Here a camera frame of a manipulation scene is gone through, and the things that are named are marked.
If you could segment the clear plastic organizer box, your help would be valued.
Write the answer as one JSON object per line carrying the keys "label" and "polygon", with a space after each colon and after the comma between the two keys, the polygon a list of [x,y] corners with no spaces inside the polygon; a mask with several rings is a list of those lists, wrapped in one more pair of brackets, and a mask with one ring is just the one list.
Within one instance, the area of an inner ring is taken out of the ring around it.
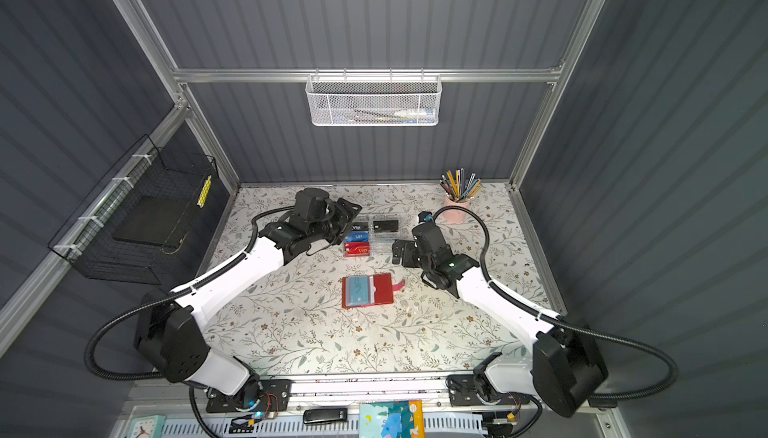
{"label": "clear plastic organizer box", "polygon": [[342,241],[345,258],[386,256],[400,237],[402,218],[394,214],[363,215],[351,222]]}

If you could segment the red card holder wallet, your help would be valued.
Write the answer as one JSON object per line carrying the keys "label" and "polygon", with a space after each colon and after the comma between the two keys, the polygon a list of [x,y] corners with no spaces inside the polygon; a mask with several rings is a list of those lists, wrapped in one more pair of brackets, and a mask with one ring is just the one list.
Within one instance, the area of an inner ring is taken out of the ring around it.
{"label": "red card holder wallet", "polygon": [[393,304],[395,293],[404,286],[404,280],[395,282],[390,273],[347,276],[342,280],[341,306],[352,309]]}

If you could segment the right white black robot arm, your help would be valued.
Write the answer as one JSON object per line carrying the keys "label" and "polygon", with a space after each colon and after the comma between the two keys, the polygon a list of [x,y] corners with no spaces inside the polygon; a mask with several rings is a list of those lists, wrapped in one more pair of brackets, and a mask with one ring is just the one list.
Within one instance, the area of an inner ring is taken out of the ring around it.
{"label": "right white black robot arm", "polygon": [[496,404],[504,396],[532,395],[562,417],[570,417],[608,377],[595,340],[548,323],[560,316],[484,275],[482,264],[454,253],[439,227],[425,222],[411,240],[396,240],[392,261],[419,268],[426,285],[443,290],[486,313],[520,340],[530,361],[494,352],[472,372],[477,400]]}

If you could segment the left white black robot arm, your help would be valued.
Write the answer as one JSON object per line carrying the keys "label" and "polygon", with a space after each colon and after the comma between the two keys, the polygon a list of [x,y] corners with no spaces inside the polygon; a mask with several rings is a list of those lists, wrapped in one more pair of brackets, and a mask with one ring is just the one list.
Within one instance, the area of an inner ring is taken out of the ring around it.
{"label": "left white black robot arm", "polygon": [[144,302],[169,302],[139,313],[134,347],[170,383],[191,383],[251,404],[261,393],[258,374],[203,336],[218,312],[261,279],[280,270],[315,243],[339,245],[362,206],[332,199],[319,188],[296,193],[292,206],[252,220],[252,234],[237,254],[170,293],[147,294]]}

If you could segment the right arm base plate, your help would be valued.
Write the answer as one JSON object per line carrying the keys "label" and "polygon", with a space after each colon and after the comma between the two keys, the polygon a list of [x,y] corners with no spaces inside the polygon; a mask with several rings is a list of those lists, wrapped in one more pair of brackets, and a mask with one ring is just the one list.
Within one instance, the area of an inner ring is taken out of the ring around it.
{"label": "right arm base plate", "polygon": [[474,374],[451,374],[445,379],[449,400],[455,407],[507,406],[517,408],[530,403],[525,394],[498,392],[485,378]]}

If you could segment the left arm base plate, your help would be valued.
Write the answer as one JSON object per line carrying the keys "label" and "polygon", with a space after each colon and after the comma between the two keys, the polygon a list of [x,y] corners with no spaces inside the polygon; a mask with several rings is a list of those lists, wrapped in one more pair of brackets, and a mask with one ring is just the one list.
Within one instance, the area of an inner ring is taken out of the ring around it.
{"label": "left arm base plate", "polygon": [[293,382],[288,379],[249,379],[236,394],[229,396],[219,390],[206,392],[205,411],[216,413],[277,413],[287,409]]}

